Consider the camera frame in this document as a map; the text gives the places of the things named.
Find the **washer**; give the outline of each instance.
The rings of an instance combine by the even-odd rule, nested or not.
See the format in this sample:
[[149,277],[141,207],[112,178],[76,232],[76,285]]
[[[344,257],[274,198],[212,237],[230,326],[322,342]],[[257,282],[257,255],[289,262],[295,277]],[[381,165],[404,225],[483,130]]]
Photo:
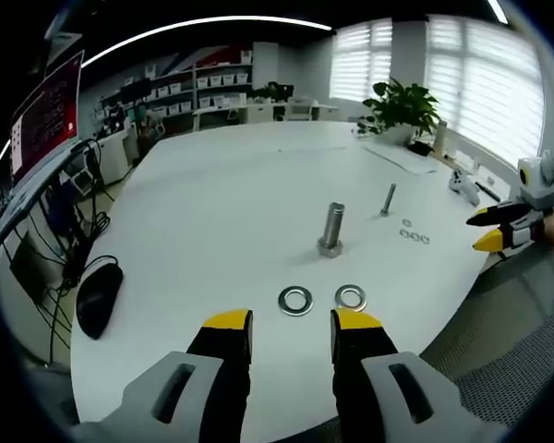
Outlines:
[[[287,305],[287,297],[292,293],[299,293],[304,297],[304,300],[306,300],[306,303],[299,309],[293,309],[292,307],[289,307],[289,305]],[[302,286],[289,286],[288,288],[285,288],[281,291],[281,293],[279,294],[279,298],[277,299],[277,303],[279,303],[279,307],[281,308],[281,310],[288,316],[301,317],[307,314],[310,309],[312,309],[312,306],[314,305],[314,300],[312,300],[312,294],[308,289]]]
[[[359,304],[355,306],[349,306],[343,301],[343,295],[346,293],[354,293],[359,297]],[[366,293],[363,292],[363,289],[361,289],[359,286],[356,286],[354,284],[344,284],[341,286],[336,294],[334,295],[334,303],[336,304],[336,307],[347,307],[349,309],[353,309],[356,312],[361,312],[365,309],[367,305],[367,298]]]

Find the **computer screen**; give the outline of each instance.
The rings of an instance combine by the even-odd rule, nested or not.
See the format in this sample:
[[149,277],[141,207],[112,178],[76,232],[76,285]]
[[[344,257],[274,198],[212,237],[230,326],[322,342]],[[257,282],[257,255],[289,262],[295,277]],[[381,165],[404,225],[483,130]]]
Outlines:
[[58,67],[18,107],[11,130],[11,167],[18,182],[39,160],[78,136],[79,53]]

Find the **window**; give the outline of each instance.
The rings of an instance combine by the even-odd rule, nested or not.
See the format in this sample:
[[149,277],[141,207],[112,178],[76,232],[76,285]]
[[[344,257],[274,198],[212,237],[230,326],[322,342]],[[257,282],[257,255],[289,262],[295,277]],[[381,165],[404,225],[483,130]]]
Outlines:
[[372,85],[389,80],[390,64],[391,19],[339,30],[334,38],[330,97],[354,102],[373,97]]
[[448,127],[515,166],[537,155],[544,93],[536,52],[515,32],[432,17],[426,86]]

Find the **computer mouse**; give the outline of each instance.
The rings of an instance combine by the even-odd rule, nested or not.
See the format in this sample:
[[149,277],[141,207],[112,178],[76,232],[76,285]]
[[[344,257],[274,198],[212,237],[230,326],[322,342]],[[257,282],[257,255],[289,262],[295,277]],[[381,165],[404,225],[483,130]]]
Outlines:
[[109,323],[123,271],[115,263],[95,270],[80,285],[76,299],[76,317],[82,331],[97,340]]

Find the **large bolt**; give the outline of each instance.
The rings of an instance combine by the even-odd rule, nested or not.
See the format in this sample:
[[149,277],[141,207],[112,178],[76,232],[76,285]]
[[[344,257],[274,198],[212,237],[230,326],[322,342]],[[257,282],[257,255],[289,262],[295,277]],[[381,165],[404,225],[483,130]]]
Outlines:
[[324,257],[335,258],[343,250],[343,244],[339,240],[341,224],[343,223],[344,205],[332,202],[326,216],[324,235],[318,240],[318,251]]
[[388,191],[388,196],[386,197],[386,202],[384,203],[384,207],[379,212],[384,217],[388,215],[388,210],[390,209],[391,198],[394,197],[394,191],[395,190],[396,190],[396,184],[392,183],[390,185],[390,190]]

